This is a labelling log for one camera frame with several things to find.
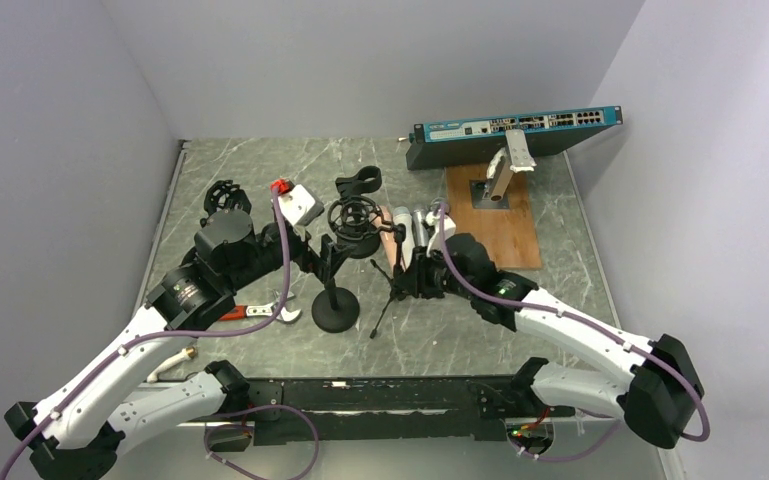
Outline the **shock mount tripod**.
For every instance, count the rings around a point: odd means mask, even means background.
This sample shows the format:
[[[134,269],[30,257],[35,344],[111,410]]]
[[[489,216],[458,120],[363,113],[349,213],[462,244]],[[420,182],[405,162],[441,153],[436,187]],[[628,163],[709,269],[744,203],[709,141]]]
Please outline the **shock mount tripod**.
[[[335,276],[343,263],[370,239],[379,239],[381,233],[395,237],[396,259],[402,261],[402,242],[406,238],[404,226],[387,220],[382,208],[363,195],[351,195],[335,201],[328,209],[328,225],[337,240],[322,238],[324,249],[324,290],[315,298],[314,323],[327,333],[337,334],[354,327],[360,316],[357,296],[347,288],[336,285]]]

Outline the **black mic stand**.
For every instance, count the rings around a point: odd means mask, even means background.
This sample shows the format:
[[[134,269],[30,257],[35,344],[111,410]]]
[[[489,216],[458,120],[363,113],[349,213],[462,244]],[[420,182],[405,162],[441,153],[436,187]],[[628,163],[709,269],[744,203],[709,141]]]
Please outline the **black mic stand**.
[[[315,325],[326,333],[337,334],[354,327],[360,315],[359,301],[350,290],[336,285],[335,277],[321,282],[323,290],[311,306]]]
[[[372,224],[380,208],[367,197],[381,185],[381,170],[375,166],[362,167],[352,176],[335,180],[339,198],[329,208],[328,223],[338,241],[352,247],[352,259],[368,258],[381,245],[377,228]]]

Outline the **pink microphone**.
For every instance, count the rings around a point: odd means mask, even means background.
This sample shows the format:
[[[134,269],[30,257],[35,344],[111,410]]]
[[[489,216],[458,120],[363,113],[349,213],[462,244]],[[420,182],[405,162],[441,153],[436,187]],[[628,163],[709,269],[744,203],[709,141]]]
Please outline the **pink microphone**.
[[[395,242],[395,235],[392,231],[392,215],[386,206],[380,206],[380,214],[372,220],[372,224],[376,228],[382,228],[382,230],[379,231],[379,237],[387,258],[388,268],[389,270],[392,270],[396,264],[397,244]]]

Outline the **silver grey microphone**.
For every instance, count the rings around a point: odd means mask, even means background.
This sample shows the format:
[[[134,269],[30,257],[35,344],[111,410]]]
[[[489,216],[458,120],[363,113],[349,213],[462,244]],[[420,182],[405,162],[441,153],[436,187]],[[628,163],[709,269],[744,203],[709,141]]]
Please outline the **silver grey microphone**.
[[[417,207],[412,211],[413,238],[416,247],[426,248],[429,245],[429,234],[425,223],[426,215],[427,211],[422,207]]]

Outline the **white microphone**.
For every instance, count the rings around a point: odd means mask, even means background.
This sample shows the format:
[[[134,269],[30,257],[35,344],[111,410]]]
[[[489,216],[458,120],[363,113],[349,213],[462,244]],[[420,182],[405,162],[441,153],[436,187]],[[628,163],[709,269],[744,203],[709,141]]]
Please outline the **white microphone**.
[[[392,212],[392,220],[395,224],[400,225],[404,231],[404,239],[401,242],[402,268],[407,270],[411,265],[413,249],[415,248],[411,211],[404,206],[396,207]]]

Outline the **shock mount stand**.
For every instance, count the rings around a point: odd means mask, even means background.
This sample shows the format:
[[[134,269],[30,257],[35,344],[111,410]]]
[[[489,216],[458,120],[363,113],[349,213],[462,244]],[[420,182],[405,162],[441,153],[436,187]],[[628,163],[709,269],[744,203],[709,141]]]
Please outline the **shock mount stand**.
[[[207,225],[209,218],[225,210],[242,210],[249,214],[252,204],[246,192],[233,180],[218,180],[205,193],[203,210],[205,216],[200,219],[201,227]]]

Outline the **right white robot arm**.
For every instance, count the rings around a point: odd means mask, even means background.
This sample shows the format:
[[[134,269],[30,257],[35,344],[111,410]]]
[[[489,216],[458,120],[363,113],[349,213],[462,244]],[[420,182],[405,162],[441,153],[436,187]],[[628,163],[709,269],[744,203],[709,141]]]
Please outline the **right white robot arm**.
[[[511,383],[511,401],[520,413],[573,407],[619,419],[661,449],[709,438],[704,387],[678,338],[663,334],[653,340],[577,310],[536,282],[498,268],[466,233],[439,248],[415,248],[409,260],[395,261],[392,273],[397,298],[459,296],[482,320],[534,335],[588,364],[576,370],[545,358],[527,360]]]

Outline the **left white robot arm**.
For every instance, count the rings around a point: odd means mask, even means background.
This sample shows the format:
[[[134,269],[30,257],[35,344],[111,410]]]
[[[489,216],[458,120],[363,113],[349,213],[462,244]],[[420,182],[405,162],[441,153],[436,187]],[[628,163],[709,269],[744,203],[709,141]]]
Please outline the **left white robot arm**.
[[[209,363],[183,383],[132,400],[149,374],[234,307],[235,294],[297,264],[319,274],[321,258],[305,228],[318,207],[281,206],[262,230],[243,208],[214,211],[182,264],[150,292],[124,330],[86,367],[38,402],[19,402],[5,421],[43,479],[98,479],[118,458],[178,424],[239,417],[250,385],[228,361]]]

